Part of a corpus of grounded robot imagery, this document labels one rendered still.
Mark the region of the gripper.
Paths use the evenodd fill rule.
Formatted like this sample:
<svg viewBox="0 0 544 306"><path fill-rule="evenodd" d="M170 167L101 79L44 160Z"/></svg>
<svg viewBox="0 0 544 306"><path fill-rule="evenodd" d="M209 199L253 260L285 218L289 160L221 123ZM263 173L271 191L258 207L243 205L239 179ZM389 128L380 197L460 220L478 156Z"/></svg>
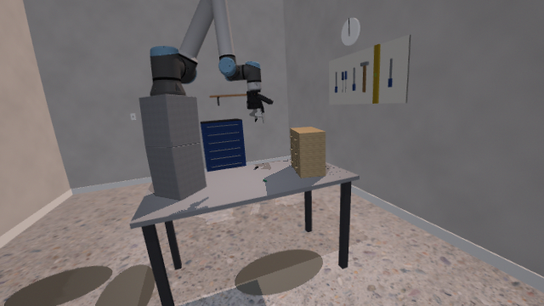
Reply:
<svg viewBox="0 0 544 306"><path fill-rule="evenodd" d="M259 91L259 92L256 92ZM258 93L260 93L261 90L251 90L246 91L247 101L246 104L248 105L248 110L253 110L252 113L249 114L249 116L255 116L255 122L258 119L258 117L263 118L263 123L265 122L264 117L264 106L260 98L258 98ZM258 100L259 99L259 100ZM253 109L252 109L253 108Z"/></svg>

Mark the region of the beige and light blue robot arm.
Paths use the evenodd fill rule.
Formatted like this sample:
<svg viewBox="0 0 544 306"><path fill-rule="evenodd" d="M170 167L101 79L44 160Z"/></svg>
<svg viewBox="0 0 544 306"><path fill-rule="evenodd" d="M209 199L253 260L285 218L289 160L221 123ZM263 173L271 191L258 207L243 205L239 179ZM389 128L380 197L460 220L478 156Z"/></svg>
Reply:
<svg viewBox="0 0 544 306"><path fill-rule="evenodd" d="M196 58L213 19L218 42L218 68L225 79L231 82L247 80L247 90L262 89L258 62L236 65L227 0L200 0L179 50L168 46L150 49L153 80L150 96L186 96L182 84L192 83L196 79Z"/></svg>

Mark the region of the wooden chest of drawers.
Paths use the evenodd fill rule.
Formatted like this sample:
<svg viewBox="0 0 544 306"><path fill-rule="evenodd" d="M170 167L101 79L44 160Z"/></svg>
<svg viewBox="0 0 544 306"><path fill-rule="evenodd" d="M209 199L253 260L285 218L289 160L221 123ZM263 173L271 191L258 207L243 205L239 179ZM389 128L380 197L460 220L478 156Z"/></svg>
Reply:
<svg viewBox="0 0 544 306"><path fill-rule="evenodd" d="M300 178L326 176L326 132L315 127L290 128L299 134ZM317 132L317 133L310 133ZM295 160L295 166L296 166Z"/></svg>

